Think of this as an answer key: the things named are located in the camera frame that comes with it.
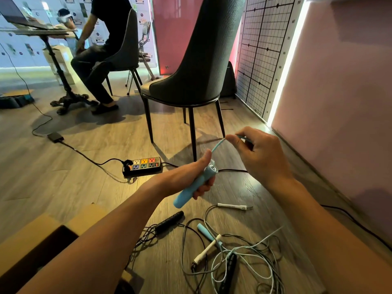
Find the black t-shirt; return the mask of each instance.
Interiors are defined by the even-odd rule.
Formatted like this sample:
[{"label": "black t-shirt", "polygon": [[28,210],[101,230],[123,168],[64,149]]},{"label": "black t-shirt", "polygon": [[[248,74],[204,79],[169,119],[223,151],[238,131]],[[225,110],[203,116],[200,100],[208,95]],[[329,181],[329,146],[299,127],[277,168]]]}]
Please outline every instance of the black t-shirt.
[{"label": "black t-shirt", "polygon": [[129,0],[92,0],[91,13],[102,20],[109,30],[109,39],[105,44],[112,51],[116,52],[121,47],[130,9]]}]

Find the black hair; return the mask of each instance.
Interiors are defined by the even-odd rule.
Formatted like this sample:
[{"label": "black hair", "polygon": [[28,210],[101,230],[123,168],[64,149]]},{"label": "black hair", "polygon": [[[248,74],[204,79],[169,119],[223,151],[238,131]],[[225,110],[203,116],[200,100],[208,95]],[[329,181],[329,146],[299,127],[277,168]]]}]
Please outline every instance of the black hair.
[{"label": "black hair", "polygon": [[57,15],[58,15],[58,16],[66,16],[66,15],[68,15],[68,14],[70,14],[70,13],[71,13],[71,12],[70,12],[68,9],[61,8],[61,9],[58,11]]}]

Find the chair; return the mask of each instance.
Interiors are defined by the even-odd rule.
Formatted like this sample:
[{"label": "chair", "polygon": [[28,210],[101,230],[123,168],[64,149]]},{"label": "chair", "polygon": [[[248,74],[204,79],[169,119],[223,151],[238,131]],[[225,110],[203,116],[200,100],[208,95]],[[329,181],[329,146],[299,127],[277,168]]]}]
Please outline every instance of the chair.
[{"label": "chair", "polygon": [[138,45],[138,19],[136,11],[131,9],[128,15],[127,28],[125,30],[125,36],[121,48],[117,53],[108,57],[102,62],[99,62],[92,70],[93,72],[99,73],[96,75],[97,80],[106,79],[110,93],[112,94],[112,88],[108,78],[109,72],[112,71],[127,71],[132,72],[132,75],[139,80],[142,84],[136,69],[139,67],[139,45]]},{"label": "chair", "polygon": [[[149,57],[147,57],[147,53],[145,53],[144,49],[143,49],[144,44],[147,43],[147,41],[150,37],[150,29],[151,29],[151,23],[149,21],[144,23],[142,36],[141,36],[141,39],[139,40],[139,62],[144,63],[148,73],[150,74],[151,80],[155,80],[155,79],[158,79],[158,77],[155,77],[154,73],[151,71],[151,68],[148,65],[148,63],[151,61],[151,59]],[[130,76],[130,71],[128,73],[128,78],[127,78],[127,82],[125,83],[125,87],[128,86],[129,76]],[[132,86],[132,80],[133,80],[133,77],[131,77],[131,80],[130,80],[130,85],[129,85],[129,89],[128,89],[128,93],[127,93],[128,96],[129,96],[130,88]]]},{"label": "chair", "polygon": [[225,128],[219,105],[219,94],[228,59],[241,20],[245,0],[203,0],[187,50],[178,70],[167,78],[150,81],[141,87],[151,143],[149,100],[182,107],[184,123],[189,111],[193,160],[197,160],[193,109],[215,102],[223,137]]}]

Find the black backpack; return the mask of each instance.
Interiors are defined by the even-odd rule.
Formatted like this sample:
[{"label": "black backpack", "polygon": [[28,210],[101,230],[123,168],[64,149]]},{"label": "black backpack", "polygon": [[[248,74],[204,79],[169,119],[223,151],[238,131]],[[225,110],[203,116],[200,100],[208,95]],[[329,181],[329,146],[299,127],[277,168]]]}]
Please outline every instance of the black backpack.
[{"label": "black backpack", "polygon": [[221,91],[221,97],[233,97],[235,98],[237,93],[236,78],[234,77],[233,65],[228,61],[226,68],[225,80]]}]

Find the person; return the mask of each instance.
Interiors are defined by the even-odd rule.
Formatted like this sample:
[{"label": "person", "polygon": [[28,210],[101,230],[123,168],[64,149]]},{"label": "person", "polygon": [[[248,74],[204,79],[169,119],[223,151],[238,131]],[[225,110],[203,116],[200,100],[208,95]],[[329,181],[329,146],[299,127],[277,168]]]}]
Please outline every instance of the person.
[{"label": "person", "polygon": [[[92,0],[91,14],[76,45],[77,55],[71,61],[72,68],[86,88],[100,102],[92,114],[118,109],[117,103],[110,97],[102,82],[97,82],[97,78],[90,77],[90,74],[96,62],[101,62],[119,51],[130,10],[129,0]],[[98,19],[102,20],[109,30],[109,39],[104,45],[93,45],[84,50],[85,41],[90,37]]]},{"label": "person", "polygon": [[[392,293],[392,267],[295,180],[279,139],[250,127],[236,134],[246,136],[252,144],[236,135],[226,135],[226,139],[237,149],[249,174],[286,213],[328,293]],[[20,293],[113,293],[155,208],[163,198],[188,187],[210,159],[211,151],[207,150],[197,162],[150,178],[43,267]],[[194,199],[209,191],[214,179],[199,187]]]},{"label": "person", "polygon": [[[61,8],[58,13],[57,13],[57,20],[60,22],[62,25],[65,26],[65,29],[70,29],[70,30],[76,30],[75,32],[71,32],[69,35],[64,35],[64,36],[53,36],[53,38],[63,38],[67,41],[68,47],[71,50],[72,56],[76,56],[76,44],[78,39],[80,39],[81,32],[82,30],[78,27],[76,27],[74,23],[74,19],[72,14],[68,9]],[[84,48],[88,49],[90,47],[90,43],[88,40],[85,40],[84,42]]]}]

